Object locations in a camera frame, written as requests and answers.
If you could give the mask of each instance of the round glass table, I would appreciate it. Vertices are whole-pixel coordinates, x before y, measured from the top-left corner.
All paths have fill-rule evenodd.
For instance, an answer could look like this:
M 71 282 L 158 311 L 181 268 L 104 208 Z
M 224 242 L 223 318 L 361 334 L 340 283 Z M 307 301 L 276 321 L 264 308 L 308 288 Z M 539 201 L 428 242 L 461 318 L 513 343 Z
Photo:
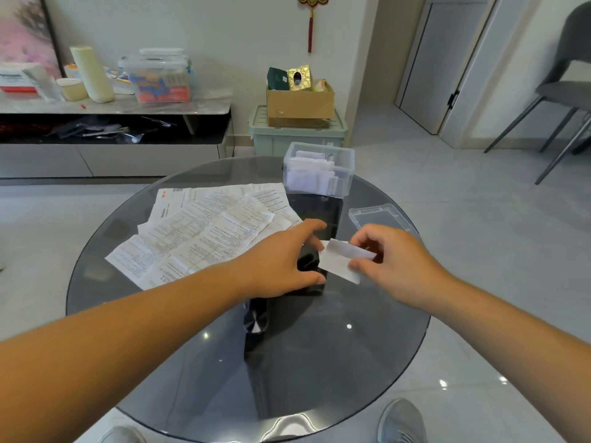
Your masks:
M 71 277 L 66 314 L 138 291 L 105 256 L 147 221 L 160 188 L 281 182 L 282 166 L 279 157 L 225 159 L 174 174 L 135 194 L 85 246 Z M 356 229 L 350 208 L 394 203 L 357 176 L 342 200 L 309 194 L 288 198 L 302 219 L 316 217 L 329 224 L 319 234 L 325 240 L 351 238 Z M 245 326 L 252 305 L 228 311 L 160 365 L 118 408 L 157 432 L 202 443 L 308 435 L 380 397 L 410 364 L 430 319 L 367 279 L 355 285 L 330 273 L 324 286 L 264 302 L 257 306 L 267 314 L 264 332 L 250 333 Z

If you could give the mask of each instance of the shoe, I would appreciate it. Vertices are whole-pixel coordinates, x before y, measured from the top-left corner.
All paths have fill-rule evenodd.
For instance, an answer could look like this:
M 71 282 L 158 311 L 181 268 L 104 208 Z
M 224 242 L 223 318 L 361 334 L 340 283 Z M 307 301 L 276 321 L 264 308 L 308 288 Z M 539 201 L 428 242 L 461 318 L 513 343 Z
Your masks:
M 131 426 L 115 426 L 105 432 L 98 443 L 146 443 L 146 440 Z
M 378 443 L 427 443 L 423 416 L 408 399 L 388 404 L 378 425 Z

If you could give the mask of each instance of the tiled floor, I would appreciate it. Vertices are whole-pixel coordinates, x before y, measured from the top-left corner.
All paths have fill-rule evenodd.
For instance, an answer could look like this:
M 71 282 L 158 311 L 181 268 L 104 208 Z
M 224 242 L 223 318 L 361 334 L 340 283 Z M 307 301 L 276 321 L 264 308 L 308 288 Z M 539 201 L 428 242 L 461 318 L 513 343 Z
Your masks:
M 447 268 L 591 341 L 591 155 L 569 156 L 534 186 L 552 153 L 453 150 L 393 107 L 360 109 L 353 144 L 357 174 L 402 206 Z M 0 260 L 7 265 L 0 273 L 0 338 L 63 315 L 86 241 L 142 187 L 0 187 Z M 398 396 L 422 411 L 431 443 L 562 441 L 502 379 L 432 320 L 418 355 L 384 396 L 303 441 L 373 443 L 381 411 Z M 129 423 L 112 410 L 78 443 Z M 173 441 L 142 432 L 148 443 Z

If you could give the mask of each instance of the gold tissue box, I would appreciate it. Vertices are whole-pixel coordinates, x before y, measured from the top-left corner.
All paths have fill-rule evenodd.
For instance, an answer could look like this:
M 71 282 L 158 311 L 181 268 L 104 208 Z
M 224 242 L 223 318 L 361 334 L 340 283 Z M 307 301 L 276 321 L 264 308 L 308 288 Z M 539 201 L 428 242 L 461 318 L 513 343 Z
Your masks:
M 304 65 L 287 70 L 287 82 L 290 85 L 290 90 L 312 90 L 310 66 Z

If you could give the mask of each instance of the framed painting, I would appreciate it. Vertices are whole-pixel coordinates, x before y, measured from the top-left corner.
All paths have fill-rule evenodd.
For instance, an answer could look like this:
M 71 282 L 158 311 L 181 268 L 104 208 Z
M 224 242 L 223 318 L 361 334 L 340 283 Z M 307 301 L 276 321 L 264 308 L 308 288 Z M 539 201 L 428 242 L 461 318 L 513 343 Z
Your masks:
M 0 0 L 0 62 L 34 62 L 62 77 L 45 0 Z

